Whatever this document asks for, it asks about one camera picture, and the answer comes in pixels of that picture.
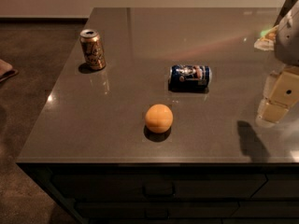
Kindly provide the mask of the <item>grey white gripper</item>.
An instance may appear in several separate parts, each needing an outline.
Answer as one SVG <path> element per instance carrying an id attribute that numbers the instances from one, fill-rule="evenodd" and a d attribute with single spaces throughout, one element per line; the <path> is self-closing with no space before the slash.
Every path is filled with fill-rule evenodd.
<path id="1" fill-rule="evenodd" d="M 276 58 L 288 65 L 271 72 L 258 108 L 259 123 L 278 123 L 299 102 L 299 0 L 287 0 L 276 21 Z"/>

